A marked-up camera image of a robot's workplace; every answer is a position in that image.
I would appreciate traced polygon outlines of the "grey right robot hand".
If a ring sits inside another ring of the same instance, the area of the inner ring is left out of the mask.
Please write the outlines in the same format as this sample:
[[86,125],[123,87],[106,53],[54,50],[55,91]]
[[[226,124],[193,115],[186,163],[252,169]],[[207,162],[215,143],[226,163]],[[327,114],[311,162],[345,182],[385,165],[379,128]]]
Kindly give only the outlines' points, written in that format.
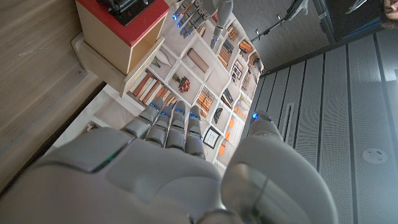
[[122,129],[82,134],[1,197],[2,223],[337,223],[317,170],[255,112],[225,172],[205,158],[200,110],[160,98]]

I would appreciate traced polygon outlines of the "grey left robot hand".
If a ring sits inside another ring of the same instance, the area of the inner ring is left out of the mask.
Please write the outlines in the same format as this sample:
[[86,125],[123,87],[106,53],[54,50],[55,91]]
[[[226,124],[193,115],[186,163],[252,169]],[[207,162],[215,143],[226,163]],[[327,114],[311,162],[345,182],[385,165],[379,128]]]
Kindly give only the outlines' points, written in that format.
[[233,0],[183,0],[178,9],[172,14],[172,19],[177,21],[180,35],[187,39],[194,30],[202,26],[209,18],[217,14],[217,22],[210,42],[213,49],[222,34],[233,11]]

